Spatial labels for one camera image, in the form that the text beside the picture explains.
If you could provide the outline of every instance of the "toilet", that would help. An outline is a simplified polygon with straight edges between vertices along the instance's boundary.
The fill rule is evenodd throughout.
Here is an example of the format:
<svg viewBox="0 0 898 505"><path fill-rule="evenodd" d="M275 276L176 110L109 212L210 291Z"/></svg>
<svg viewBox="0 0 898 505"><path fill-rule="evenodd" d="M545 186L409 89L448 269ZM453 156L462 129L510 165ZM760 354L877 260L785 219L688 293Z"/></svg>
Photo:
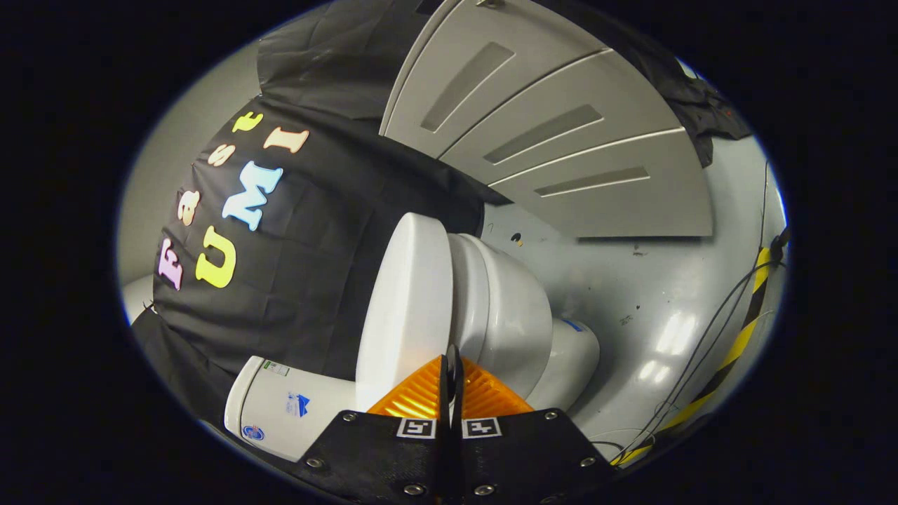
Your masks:
<svg viewBox="0 0 898 505"><path fill-rule="evenodd" d="M521 262L408 213L374 283L356 380L254 356L234 381L224 425L255 447L298 461L340 411L367 412L450 344L534 410L570 407L599 360L594 333L552 317L542 285Z"/></svg>

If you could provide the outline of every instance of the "white cabinet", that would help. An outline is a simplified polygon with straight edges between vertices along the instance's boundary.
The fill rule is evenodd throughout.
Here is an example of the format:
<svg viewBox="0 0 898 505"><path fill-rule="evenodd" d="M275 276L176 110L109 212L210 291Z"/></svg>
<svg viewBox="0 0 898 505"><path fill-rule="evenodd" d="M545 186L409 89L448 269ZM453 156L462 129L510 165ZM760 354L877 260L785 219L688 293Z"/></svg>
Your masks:
<svg viewBox="0 0 898 505"><path fill-rule="evenodd" d="M624 58L529 0L444 2L381 132L574 236L711 235L691 141Z"/></svg>

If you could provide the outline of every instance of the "foam letter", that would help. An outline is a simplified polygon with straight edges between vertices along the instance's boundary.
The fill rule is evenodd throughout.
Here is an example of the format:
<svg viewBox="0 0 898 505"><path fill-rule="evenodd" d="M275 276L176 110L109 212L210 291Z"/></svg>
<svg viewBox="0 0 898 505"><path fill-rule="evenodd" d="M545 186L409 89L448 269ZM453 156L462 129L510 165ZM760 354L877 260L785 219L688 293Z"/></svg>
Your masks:
<svg viewBox="0 0 898 505"><path fill-rule="evenodd" d="M305 140L308 137L309 130L304 130L299 133L293 133L290 131L284 131L280 127L277 127L271 130L271 133L269 134L269 137L265 139L265 144L262 145L262 148L268 149L270 146L285 147L295 155L296 152L299 151L300 147L305 144Z"/></svg>
<svg viewBox="0 0 898 505"><path fill-rule="evenodd" d="M216 150L212 151L212 154L209 155L209 164L212 166L221 166L225 164L227 159L231 157L236 149L237 146L228 146L227 144L222 144L221 146L216 147Z"/></svg>
<svg viewBox="0 0 898 505"><path fill-rule="evenodd" d="M224 254L224 264L216 267L206 259L206 254L201 252L197 259L197 280L204 280L216 288L223 288L231 282L233 267L237 264L237 251L234 250L230 240L216 233L214 226L206 229L203 236L203 247L215 247Z"/></svg>
<svg viewBox="0 0 898 505"><path fill-rule="evenodd" d="M184 195L180 197L178 204L178 219L185 226L190 226L193 222L193 215L197 211L199 205L199 191L184 191Z"/></svg>
<svg viewBox="0 0 898 505"><path fill-rule="evenodd" d="M275 190L282 173L283 168L269 170L249 161L240 171L240 182L245 191L232 195L224 201L222 217L234 216L246 223L250 231L256 231L262 219L262 210L260 208L250 210L250 207L258 207L268 202L259 188L265 190L267 194L271 193Z"/></svg>
<svg viewBox="0 0 898 505"><path fill-rule="evenodd" d="M165 237L163 240L163 251L159 255L159 275L164 275L172 283L174 288L180 291L180 278L184 273L183 267L176 265L178 255L172 251L172 239Z"/></svg>
<svg viewBox="0 0 898 505"><path fill-rule="evenodd" d="M252 111L249 111L241 117L237 118L237 121L235 121L233 124L233 128L231 128L231 133L234 133L238 129L241 129L243 131L250 131L251 129L256 128L256 125L258 125L259 121L262 120L264 114L259 114L255 118L251 116Z"/></svg>

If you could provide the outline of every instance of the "gray wall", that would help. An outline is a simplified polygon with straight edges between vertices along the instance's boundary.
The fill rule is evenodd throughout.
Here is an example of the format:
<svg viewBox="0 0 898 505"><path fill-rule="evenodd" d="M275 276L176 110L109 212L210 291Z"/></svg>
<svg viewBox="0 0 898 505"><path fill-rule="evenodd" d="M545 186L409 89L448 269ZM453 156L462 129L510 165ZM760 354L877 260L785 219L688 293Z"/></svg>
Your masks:
<svg viewBox="0 0 898 505"><path fill-rule="evenodd" d="M119 214L119 284L150 275L162 227L190 164L252 97L259 43L240 49L194 83L166 112L136 159Z"/></svg>

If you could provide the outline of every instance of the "yellow and black tape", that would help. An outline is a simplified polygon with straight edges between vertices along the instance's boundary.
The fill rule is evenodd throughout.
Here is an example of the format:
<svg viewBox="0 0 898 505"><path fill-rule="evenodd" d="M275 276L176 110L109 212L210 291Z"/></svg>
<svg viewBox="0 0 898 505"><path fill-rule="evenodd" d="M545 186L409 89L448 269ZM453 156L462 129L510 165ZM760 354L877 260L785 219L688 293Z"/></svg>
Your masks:
<svg viewBox="0 0 898 505"><path fill-rule="evenodd" d="M770 260L770 249L762 247L758 251L755 267ZM689 405L682 409L680 413L678 413L676 417L668 422L662 429L656 432L653 437L646 437L646 439L636 448L615 457L611 461L613 466L627 463L637 456L651 450L653 447L659 447L669 443L674 438L674 433L679 428L682 428L682 425L690 419L692 415L711 398L711 396L714 395L714 392L717 391L718 387L720 387L726 376L730 373L730 370L733 369L733 366L739 360L739 357L742 356L743 351L745 351L748 341L752 338L754 327L761 318L761 306L764 302L764 294L767 291L767 278L769 274L770 266L760 268L755 272L752 300L748 305L748 312L745 314L742 329L739 331L739 334L736 335L733 346L730 347L729 352L726 354L726 358L724 358L723 363L718 367L718 371L708 381L708 384L702 388L701 392L695 395L695 398L693 398Z"/></svg>

